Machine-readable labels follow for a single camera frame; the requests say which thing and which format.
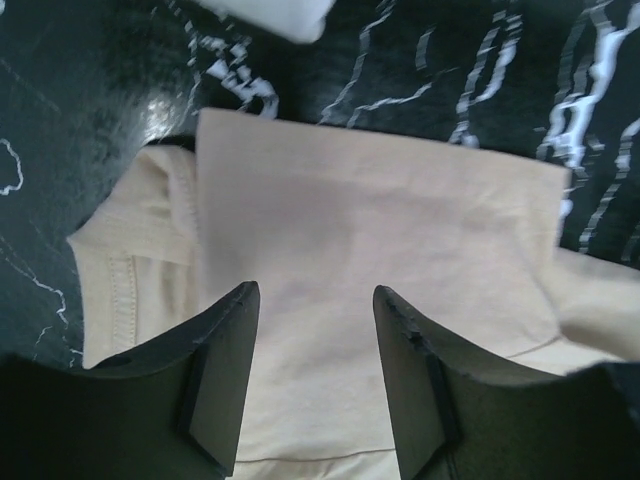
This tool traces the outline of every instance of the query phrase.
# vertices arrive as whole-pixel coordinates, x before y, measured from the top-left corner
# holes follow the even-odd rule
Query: black table
[[[65,239],[204,106],[566,164],[561,246],[640,267],[637,1],[339,0],[311,46],[188,2],[5,1],[0,353],[79,365]]]

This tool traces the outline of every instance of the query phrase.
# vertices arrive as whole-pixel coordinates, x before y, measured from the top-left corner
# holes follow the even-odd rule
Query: beige shirt
[[[234,478],[398,478],[377,284],[534,368],[640,358],[638,272],[555,247],[566,178],[495,152],[204,110],[197,162],[143,149],[70,239],[84,365],[257,280]]]
[[[335,0],[194,0],[214,12],[229,13],[295,43],[313,43],[324,32]]]

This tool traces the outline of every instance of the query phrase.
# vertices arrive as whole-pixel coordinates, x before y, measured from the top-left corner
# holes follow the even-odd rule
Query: white marble vein
[[[435,27],[427,28],[427,31],[418,39],[418,45],[416,45],[416,70],[418,71],[427,68],[427,46],[434,29]]]
[[[18,177],[18,181],[15,185],[5,185],[4,187],[0,187],[0,195],[6,197],[11,192],[17,192],[22,188],[22,185],[24,184],[24,175],[22,174],[22,161],[20,160],[20,156],[11,147],[11,142],[9,142],[9,140],[7,140],[6,138],[1,138],[0,145],[4,146],[7,153],[9,154],[9,157],[11,157],[12,162],[15,163],[16,175]]]
[[[622,132],[620,137],[620,149],[618,151],[618,157],[615,160],[617,169],[615,179],[600,199],[598,208],[593,215],[591,215],[587,226],[580,235],[581,253],[588,253],[589,243],[596,235],[595,230],[598,227],[598,223],[609,208],[611,201],[615,198],[618,189],[629,175],[629,170],[631,169],[631,148],[633,147],[633,137],[635,137],[639,131],[640,118],[628,125]]]
[[[222,38],[204,37],[200,44],[215,52],[218,57],[206,73],[220,80],[223,88],[240,99],[240,111],[246,111],[254,99],[258,98],[262,101],[259,116],[276,118],[280,103],[278,94],[270,82],[261,77],[254,78],[251,69],[245,63],[250,41],[250,38],[245,37],[230,45]],[[232,57],[230,61],[227,60],[227,53]]]
[[[624,39],[640,27],[640,3],[631,6],[625,28],[616,30],[607,18],[604,8],[610,3],[598,2],[595,6],[585,8],[578,18],[563,49],[558,75],[558,93],[556,105],[549,114],[550,128],[538,148],[538,156],[544,157],[548,147],[553,148],[553,156],[564,159],[564,164],[574,171],[582,169],[585,146],[584,139],[591,123],[593,110],[602,99],[615,73],[618,50]],[[596,29],[596,43],[593,52],[593,63],[588,73],[593,81],[591,90],[586,93],[586,77],[576,72],[574,88],[570,86],[569,69],[573,61],[573,51],[579,35],[584,30],[584,23],[590,19]],[[586,72],[583,59],[579,70]],[[565,122],[565,114],[571,113],[571,120]]]
[[[84,353],[81,352],[80,350],[76,350],[75,348],[70,348],[69,353],[71,353],[72,355],[77,355],[81,359],[82,357],[84,357]],[[72,368],[75,365],[75,363],[76,363],[76,357],[71,357],[71,359],[69,360],[69,368]]]
[[[431,34],[433,33],[434,29],[435,27],[429,28],[418,40],[418,45],[416,46],[416,69],[417,70],[421,70],[423,68],[426,68],[427,66],[427,60],[426,60],[427,45],[429,43],[429,38],[431,37]],[[417,62],[418,58],[421,59],[420,64],[418,64]],[[353,114],[347,121],[347,125],[346,125],[347,128],[353,128],[356,122],[358,121],[360,114],[364,111],[371,112],[373,110],[377,110],[378,108],[384,105],[401,105],[403,103],[411,102],[412,100],[416,100],[420,98],[424,92],[426,92],[432,87],[433,82],[434,80],[425,83],[420,88],[418,88],[413,93],[413,95],[410,95],[408,97],[388,97],[388,98],[383,98],[381,100],[378,100],[369,105],[360,105],[356,107],[356,109],[353,111]]]
[[[356,83],[358,83],[360,75],[362,75],[362,67],[364,66],[364,61],[367,58],[369,49],[371,47],[371,30],[384,23],[391,16],[395,5],[396,0],[382,0],[376,7],[378,18],[376,18],[368,25],[365,25],[365,27],[360,31],[360,49],[356,61],[353,64],[351,78],[349,82],[344,86],[344,88],[340,91],[336,99],[330,105],[327,105],[322,109],[321,118],[318,122],[318,125],[322,125],[330,120],[333,109],[340,105],[340,103],[342,103],[342,101],[349,94],[349,91]]]
[[[24,260],[22,260],[18,256],[13,247],[11,247],[11,245],[4,239],[2,235],[0,235],[0,254],[4,255],[5,262],[7,262],[17,273],[30,280],[36,287],[53,293],[58,297],[60,306],[55,311],[55,314],[62,321],[64,328],[67,329],[69,327],[69,320],[65,315],[65,312],[67,311],[67,302],[64,297],[64,293],[62,293],[62,291],[57,288],[42,283],[33,272],[33,270],[31,270],[29,265],[27,265]],[[21,267],[16,265],[16,263],[18,262],[22,264]]]
[[[627,242],[627,244],[624,246],[624,249],[622,250],[621,260],[624,263],[627,263],[627,264],[631,263],[631,254],[633,254],[633,251],[636,249],[636,246],[638,245],[638,241],[640,241],[640,223],[636,225],[636,228],[631,234],[631,237],[629,237],[629,241]]]
[[[594,152],[602,152],[604,151],[605,147],[604,143],[598,140],[598,137],[596,137],[594,134],[587,135],[587,145],[589,145],[591,150],[593,150]]]
[[[61,113],[60,107],[56,105],[55,102],[51,101],[44,93],[31,85],[30,82],[25,80],[4,58],[0,58],[0,65],[2,65],[2,68],[4,68],[4,70],[13,77],[18,85],[27,90],[29,93],[33,94],[40,102],[42,102],[54,112]]]
[[[511,0],[509,3],[513,4],[516,3],[516,1]],[[487,65],[489,53],[495,48],[494,42],[501,30],[505,33],[505,38],[493,66],[491,79],[484,91],[474,97],[478,79]],[[508,9],[494,13],[492,28],[487,32],[480,44],[480,48],[476,53],[476,62],[471,72],[467,75],[464,92],[456,105],[458,125],[449,138],[450,143],[462,144],[474,148],[479,147],[478,138],[471,133],[469,109],[473,105],[489,100],[500,90],[507,67],[516,55],[521,35],[522,16],[520,14],[510,13]]]
[[[202,74],[197,66],[197,57],[198,57],[198,39],[199,34],[196,28],[193,26],[193,22],[187,17],[187,15],[183,12],[182,8],[180,8],[175,0],[165,0],[165,4],[169,11],[176,17],[180,22],[184,24],[184,31],[189,38],[189,43],[187,44],[189,48],[189,60],[187,60],[187,66],[191,69],[191,73],[193,76],[193,85],[189,89],[189,95],[187,97],[187,105],[185,107],[185,112],[182,118],[182,121],[186,119],[189,113],[196,114],[197,112],[193,111],[193,106],[195,104],[196,94],[198,92],[198,88],[200,87],[200,83],[202,82]]]
[[[560,204],[560,220],[564,221],[564,219],[571,213],[571,210],[573,210],[573,200],[568,197],[563,198],[562,203]]]
[[[42,341],[42,337],[44,337],[45,333],[47,333],[49,330],[51,330],[53,328],[53,326],[48,326],[48,327],[44,327],[41,331],[40,331],[40,335],[38,335],[38,339],[36,340],[36,343],[33,345],[33,348],[36,349],[35,353],[33,354],[33,360],[36,360],[38,358],[38,345],[40,345],[40,342]]]

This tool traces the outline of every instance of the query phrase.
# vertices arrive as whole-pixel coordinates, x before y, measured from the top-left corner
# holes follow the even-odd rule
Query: cream fabric
[[[201,113],[197,157],[196,169],[183,150],[143,149],[71,237],[84,365],[258,280],[236,479],[398,478],[371,307],[379,283],[534,368],[618,359],[571,343],[565,325],[640,359],[640,300],[627,296],[638,272],[555,248],[558,167],[216,110]]]
[[[313,43],[324,32],[324,19],[335,0],[194,0],[228,12],[295,43]]]

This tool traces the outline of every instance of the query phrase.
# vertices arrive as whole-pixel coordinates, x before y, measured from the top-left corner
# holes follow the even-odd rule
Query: clothing
[[[143,149],[70,239],[84,365],[257,280],[234,478],[398,478],[371,308],[377,284],[534,368],[620,359],[563,336],[585,308],[608,319],[586,312],[584,328],[597,325],[590,339],[640,358],[626,340],[640,340],[630,322],[640,300],[619,294],[637,288],[640,273],[555,247],[559,167],[217,110],[200,114],[194,165],[175,147]]]
[[[324,32],[324,19],[335,0],[195,0],[213,11],[228,12],[245,22],[295,43],[313,43]]]

